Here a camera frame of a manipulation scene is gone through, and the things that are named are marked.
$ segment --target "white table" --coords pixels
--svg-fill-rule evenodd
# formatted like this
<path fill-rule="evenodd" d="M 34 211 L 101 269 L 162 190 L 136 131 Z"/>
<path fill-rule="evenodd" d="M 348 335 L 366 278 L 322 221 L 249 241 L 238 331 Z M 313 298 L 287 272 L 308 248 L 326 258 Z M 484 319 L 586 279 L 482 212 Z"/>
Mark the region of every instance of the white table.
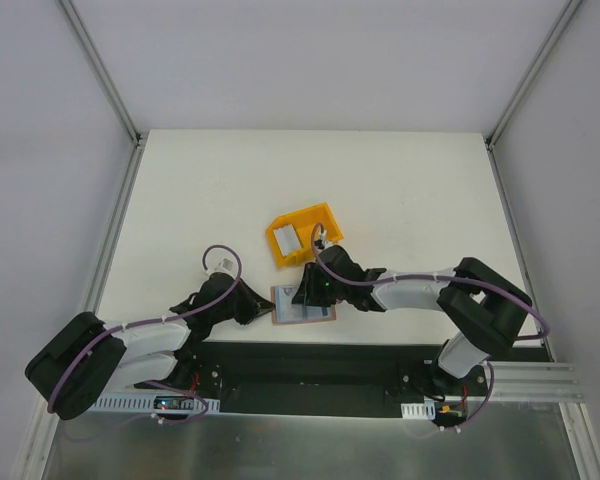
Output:
<path fill-rule="evenodd" d="M 207 278 L 200 257 L 213 243 L 238 251 L 243 278 L 266 298 L 273 285 L 299 283 L 302 268 L 277 269 L 264 232 L 325 201 L 363 268 L 432 271 L 475 256 L 523 285 L 479 134 L 153 130 L 99 317 L 164 314 Z M 227 321 L 209 341 L 440 344 L 457 332 L 441 312 L 343 304 L 337 314 L 307 325 Z M 531 318 L 522 331 L 536 332 Z"/>

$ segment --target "orange box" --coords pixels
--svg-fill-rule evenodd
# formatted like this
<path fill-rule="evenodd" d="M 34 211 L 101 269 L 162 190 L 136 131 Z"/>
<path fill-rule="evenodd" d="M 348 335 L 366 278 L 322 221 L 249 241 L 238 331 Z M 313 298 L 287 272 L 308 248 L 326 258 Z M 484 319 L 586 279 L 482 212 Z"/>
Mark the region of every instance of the orange box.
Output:
<path fill-rule="evenodd" d="M 269 225 L 265 233 L 278 268 L 301 265 L 314 258 L 310 237 L 316 223 L 324 225 L 324 228 L 327 230 L 327 240 L 336 243 L 344 238 L 340 227 L 338 227 L 335 218 L 333 218 L 329 205 L 326 203 L 281 215 Z M 293 226 L 300 240 L 301 247 L 300 250 L 296 250 L 285 257 L 280 251 L 273 231 L 287 225 Z"/>

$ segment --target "metal frame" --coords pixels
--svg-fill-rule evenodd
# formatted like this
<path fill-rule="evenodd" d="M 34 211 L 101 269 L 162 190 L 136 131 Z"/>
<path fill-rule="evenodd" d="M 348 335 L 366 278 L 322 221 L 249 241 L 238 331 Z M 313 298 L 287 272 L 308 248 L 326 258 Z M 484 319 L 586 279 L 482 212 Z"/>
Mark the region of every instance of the metal frame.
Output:
<path fill-rule="evenodd" d="M 124 221 L 124 215 L 129 204 L 135 177 L 139 169 L 147 135 L 138 132 L 73 1 L 56 0 L 56 2 L 65 16 L 77 43 L 84 52 L 92 72 L 102 87 L 103 94 L 111 104 L 116 117 L 134 147 L 110 217 L 105 238 L 95 262 L 92 281 L 83 302 L 83 309 L 97 310 Z M 566 2 L 498 119 L 493 132 L 486 140 L 486 148 L 489 152 L 494 177 L 501 195 L 516 255 L 523 271 L 525 287 L 534 302 L 533 287 L 529 279 L 524 255 L 520 248 L 515 217 L 511 210 L 500 172 L 498 171 L 497 161 L 493 156 L 493 148 L 506 130 L 513 115 L 533 88 L 536 78 L 542 71 L 542 67 L 559 44 L 564 32 L 571 24 L 583 3 L 584 0 L 568 0 Z M 600 453 L 590 427 L 588 412 L 586 405 L 583 403 L 584 398 L 578 380 L 575 377 L 573 366 L 560 363 L 494 362 L 494 368 L 496 373 L 494 400 L 498 402 L 550 402 L 560 404 L 569 441 L 571 442 L 574 458 L 581 477 L 583 479 L 600 479 Z M 116 395 L 116 398 L 119 400 L 119 403 L 115 407 L 118 408 L 116 411 L 131 411 L 124 409 L 132 408 L 129 405 L 138 405 L 137 402 L 142 395 L 146 396 L 147 393 L 133 392 Z M 92 407 L 93 411 L 105 411 L 109 408 L 107 405 L 113 405 L 113 403 L 109 403 L 107 400 L 110 397 L 110 395 L 103 395 L 96 405 Z M 126 403 L 124 401 L 125 398 L 135 403 Z M 46 402 L 42 397 L 39 397 L 33 423 L 27 435 L 26 446 L 16 468 L 15 478 L 41 478 L 57 422 L 58 420 L 55 415 L 46 413 Z"/>

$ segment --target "white wall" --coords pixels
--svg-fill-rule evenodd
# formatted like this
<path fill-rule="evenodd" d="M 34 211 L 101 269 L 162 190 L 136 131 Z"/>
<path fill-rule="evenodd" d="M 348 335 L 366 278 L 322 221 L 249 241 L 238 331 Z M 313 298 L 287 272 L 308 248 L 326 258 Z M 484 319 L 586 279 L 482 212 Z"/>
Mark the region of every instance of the white wall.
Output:
<path fill-rule="evenodd" d="M 27 362 L 78 308 L 130 144 L 51 0 L 0 1 L 0 479 Z"/>
<path fill-rule="evenodd" d="M 138 128 L 489 133 L 566 0 L 76 0 Z"/>
<path fill-rule="evenodd" d="M 496 158 L 553 345 L 600 440 L 600 0 L 585 2 Z"/>

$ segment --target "gray floor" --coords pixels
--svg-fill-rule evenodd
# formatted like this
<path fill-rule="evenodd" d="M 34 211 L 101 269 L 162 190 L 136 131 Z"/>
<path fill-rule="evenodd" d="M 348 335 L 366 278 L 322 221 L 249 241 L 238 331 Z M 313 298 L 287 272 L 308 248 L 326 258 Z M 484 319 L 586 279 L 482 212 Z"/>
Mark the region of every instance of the gray floor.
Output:
<path fill-rule="evenodd" d="M 125 418 L 87 413 L 66 429 L 88 436 Z M 45 479 L 579 478 L 556 405 L 493 403 L 460 434 L 426 439 L 414 436 L 414 424 L 406 426 L 402 420 L 219 415 L 159 427 L 142 419 L 87 444 L 56 435 Z"/>

